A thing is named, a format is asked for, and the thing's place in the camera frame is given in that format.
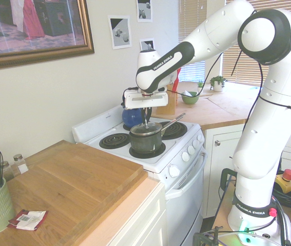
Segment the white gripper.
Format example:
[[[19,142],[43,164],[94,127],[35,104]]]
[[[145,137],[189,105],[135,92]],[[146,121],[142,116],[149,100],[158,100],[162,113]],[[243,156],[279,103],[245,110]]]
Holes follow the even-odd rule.
[[[152,94],[146,94],[140,89],[127,90],[123,95],[126,108],[141,108],[143,125],[146,125],[146,121],[147,123],[150,122],[152,107],[166,106],[168,104],[167,88],[159,88]]]

